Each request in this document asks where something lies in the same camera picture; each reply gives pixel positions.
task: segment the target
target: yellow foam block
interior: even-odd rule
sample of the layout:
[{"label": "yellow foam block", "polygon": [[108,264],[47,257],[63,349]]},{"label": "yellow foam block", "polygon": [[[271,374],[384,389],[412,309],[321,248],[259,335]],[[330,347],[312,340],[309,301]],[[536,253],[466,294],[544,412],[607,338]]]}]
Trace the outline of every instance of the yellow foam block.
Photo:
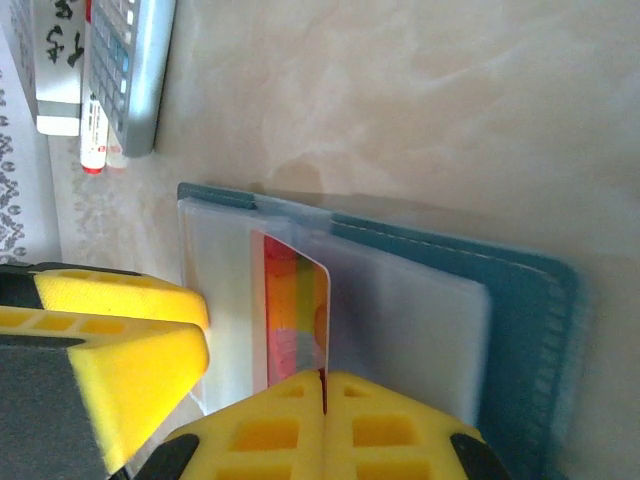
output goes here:
[{"label": "yellow foam block", "polygon": [[200,440],[180,480],[320,480],[323,426],[322,384],[318,372],[308,371],[168,440],[185,434]]},{"label": "yellow foam block", "polygon": [[143,445],[208,364],[202,330],[187,323],[0,307],[0,335],[82,340],[66,351],[110,473]]},{"label": "yellow foam block", "polygon": [[467,480],[450,441],[481,440],[458,419],[359,377],[327,381],[325,478],[333,480]]},{"label": "yellow foam block", "polygon": [[62,269],[37,272],[34,282],[45,310],[208,326],[202,296],[154,277]]}]

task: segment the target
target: gray calculator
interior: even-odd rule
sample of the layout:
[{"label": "gray calculator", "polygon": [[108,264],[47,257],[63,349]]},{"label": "gray calculator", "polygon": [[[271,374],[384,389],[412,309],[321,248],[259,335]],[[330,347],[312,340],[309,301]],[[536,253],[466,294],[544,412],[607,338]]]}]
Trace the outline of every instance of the gray calculator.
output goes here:
[{"label": "gray calculator", "polygon": [[127,157],[151,153],[175,0],[93,0],[91,76]]}]

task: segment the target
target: beige countertop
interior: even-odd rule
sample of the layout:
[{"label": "beige countertop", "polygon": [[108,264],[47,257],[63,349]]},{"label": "beige countertop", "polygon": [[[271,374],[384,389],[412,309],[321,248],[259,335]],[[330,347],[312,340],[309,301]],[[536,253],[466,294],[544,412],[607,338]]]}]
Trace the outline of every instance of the beige countertop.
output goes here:
[{"label": "beige countertop", "polygon": [[182,0],[156,152],[94,178],[51,139],[63,257],[179,281],[180,181],[561,256],[594,293],[567,471],[640,478],[638,18],[632,0]]}]

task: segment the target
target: red cap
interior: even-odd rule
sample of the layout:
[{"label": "red cap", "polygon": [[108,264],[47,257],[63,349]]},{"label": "red cap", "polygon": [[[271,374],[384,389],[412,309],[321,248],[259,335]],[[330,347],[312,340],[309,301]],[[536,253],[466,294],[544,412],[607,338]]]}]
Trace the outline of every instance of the red cap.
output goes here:
[{"label": "red cap", "polygon": [[84,165],[82,165],[82,170],[84,170],[84,173],[88,173],[89,175],[98,175],[102,172],[101,168],[89,168]]}]

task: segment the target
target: blue folder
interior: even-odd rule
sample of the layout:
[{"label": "blue folder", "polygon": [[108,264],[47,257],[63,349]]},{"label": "blue folder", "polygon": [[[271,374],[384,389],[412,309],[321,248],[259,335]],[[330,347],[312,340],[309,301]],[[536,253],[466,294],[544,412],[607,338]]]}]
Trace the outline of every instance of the blue folder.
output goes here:
[{"label": "blue folder", "polygon": [[484,284],[492,312],[478,428],[514,479],[565,478],[558,455],[580,372],[587,305],[584,280],[571,266],[540,253],[237,190],[183,183],[183,198],[289,217]]}]

